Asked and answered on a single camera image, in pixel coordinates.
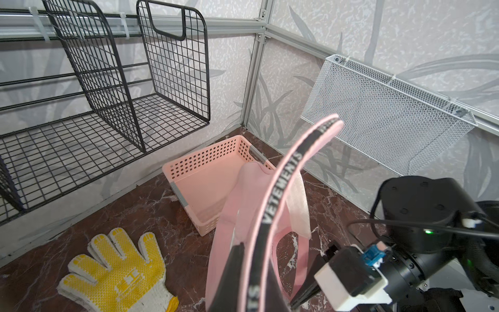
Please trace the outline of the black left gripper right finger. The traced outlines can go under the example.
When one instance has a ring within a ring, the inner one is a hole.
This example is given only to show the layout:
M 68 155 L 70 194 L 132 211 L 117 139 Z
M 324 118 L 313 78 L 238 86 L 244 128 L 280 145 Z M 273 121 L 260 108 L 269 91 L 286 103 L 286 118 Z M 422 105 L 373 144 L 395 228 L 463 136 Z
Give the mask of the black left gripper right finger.
M 264 312 L 289 312 L 289 306 L 281 292 L 279 279 L 275 275 L 275 270 L 271 261 L 268 261 L 266 276 L 262 280 L 263 290 L 263 305 Z

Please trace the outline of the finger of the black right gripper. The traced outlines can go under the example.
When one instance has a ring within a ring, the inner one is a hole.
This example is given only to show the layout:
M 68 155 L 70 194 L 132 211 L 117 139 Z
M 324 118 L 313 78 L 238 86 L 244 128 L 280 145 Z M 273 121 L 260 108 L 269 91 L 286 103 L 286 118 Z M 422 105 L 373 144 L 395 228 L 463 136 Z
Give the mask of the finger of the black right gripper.
M 308 302 L 319 292 L 321 292 L 321 289 L 314 278 L 314 274 L 308 274 L 304 284 L 291 300 L 291 309 L 293 310 L 299 308 L 302 304 Z

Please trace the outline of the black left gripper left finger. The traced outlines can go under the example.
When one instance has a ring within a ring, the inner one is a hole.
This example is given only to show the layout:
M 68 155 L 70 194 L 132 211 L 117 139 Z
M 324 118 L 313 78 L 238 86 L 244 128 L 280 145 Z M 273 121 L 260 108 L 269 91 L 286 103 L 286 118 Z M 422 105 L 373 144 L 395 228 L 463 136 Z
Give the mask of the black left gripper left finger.
M 231 248 L 220 283 L 208 308 L 209 312 L 234 312 L 237 310 L 244 250 L 243 243 Z

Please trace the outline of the pink cap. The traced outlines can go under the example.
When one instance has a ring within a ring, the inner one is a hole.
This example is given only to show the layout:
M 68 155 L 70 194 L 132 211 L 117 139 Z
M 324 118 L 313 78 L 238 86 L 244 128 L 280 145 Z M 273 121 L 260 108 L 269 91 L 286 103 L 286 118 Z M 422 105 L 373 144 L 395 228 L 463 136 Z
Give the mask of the pink cap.
M 279 279 L 275 251 L 282 237 L 290 232 L 311 239 L 309 207 L 301 169 L 343 128 L 337 114 L 329 115 L 310 127 L 281 159 L 274 170 L 261 163 L 244 165 L 229 194 L 217 223 L 205 294 L 208 310 L 214 298 L 231 248 L 244 244 L 236 311 L 262 311 L 262 280 L 268 261 Z

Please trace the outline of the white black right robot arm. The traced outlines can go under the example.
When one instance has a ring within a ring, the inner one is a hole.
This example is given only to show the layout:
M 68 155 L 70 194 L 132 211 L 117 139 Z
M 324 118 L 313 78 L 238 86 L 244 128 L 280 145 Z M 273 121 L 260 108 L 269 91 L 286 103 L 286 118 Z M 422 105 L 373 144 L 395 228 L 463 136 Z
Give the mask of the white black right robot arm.
M 474 201 L 452 178 L 404 176 L 383 182 L 374 201 L 386 227 L 364 245 L 333 243 L 317 256 L 291 299 L 297 309 L 323 294 L 335 311 L 464 311 L 463 293 L 422 289 L 458 260 L 475 290 L 498 297 L 498 202 Z

